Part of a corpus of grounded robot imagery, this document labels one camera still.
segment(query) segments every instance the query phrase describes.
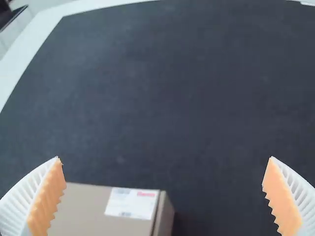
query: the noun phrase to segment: cardboard box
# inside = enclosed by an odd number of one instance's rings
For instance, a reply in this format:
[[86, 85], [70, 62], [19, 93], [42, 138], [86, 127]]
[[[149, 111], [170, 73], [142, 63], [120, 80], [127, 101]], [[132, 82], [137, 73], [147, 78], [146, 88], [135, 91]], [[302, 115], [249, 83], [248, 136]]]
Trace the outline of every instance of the cardboard box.
[[165, 191], [67, 183], [48, 236], [171, 236]]

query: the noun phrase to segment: white floor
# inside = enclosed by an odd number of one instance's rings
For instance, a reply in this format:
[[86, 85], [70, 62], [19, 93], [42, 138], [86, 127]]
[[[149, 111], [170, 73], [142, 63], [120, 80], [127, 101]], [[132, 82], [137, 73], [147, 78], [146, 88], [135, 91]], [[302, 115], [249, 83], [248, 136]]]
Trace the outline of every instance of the white floor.
[[29, 3], [37, 14], [0, 60], [0, 112], [30, 61], [63, 16], [142, 1], [151, 0], [13, 0], [15, 7]]

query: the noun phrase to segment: carpet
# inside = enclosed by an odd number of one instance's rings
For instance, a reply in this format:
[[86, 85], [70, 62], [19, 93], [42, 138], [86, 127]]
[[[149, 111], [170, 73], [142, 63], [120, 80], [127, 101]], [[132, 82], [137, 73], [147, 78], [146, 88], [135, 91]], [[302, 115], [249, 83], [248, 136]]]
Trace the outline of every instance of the carpet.
[[0, 195], [67, 181], [168, 191], [175, 236], [278, 235], [270, 155], [315, 184], [315, 8], [161, 1], [64, 17], [0, 114]]

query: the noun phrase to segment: orange serrated edge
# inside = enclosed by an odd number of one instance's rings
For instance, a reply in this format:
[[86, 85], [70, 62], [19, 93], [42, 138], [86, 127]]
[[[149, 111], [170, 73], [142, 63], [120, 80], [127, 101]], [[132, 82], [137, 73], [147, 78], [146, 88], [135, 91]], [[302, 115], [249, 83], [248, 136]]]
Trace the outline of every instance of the orange serrated edge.
[[269, 200], [271, 214], [276, 217], [278, 232], [282, 236], [294, 236], [302, 226], [302, 217], [281, 169], [272, 158], [269, 158], [262, 191]]
[[57, 204], [66, 188], [61, 160], [58, 158], [46, 178], [43, 180], [33, 206], [27, 218], [28, 227], [33, 236], [46, 236], [57, 211]]

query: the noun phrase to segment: white comb-like structure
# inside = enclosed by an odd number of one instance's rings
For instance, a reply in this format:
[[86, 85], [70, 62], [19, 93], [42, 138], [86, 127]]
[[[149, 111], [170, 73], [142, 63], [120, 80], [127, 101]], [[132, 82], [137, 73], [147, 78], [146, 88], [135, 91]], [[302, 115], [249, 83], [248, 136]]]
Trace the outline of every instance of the white comb-like structure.
[[2, 236], [46, 236], [64, 189], [58, 157], [23, 177], [0, 200]]
[[315, 235], [315, 189], [275, 157], [270, 157], [263, 191], [283, 236]]

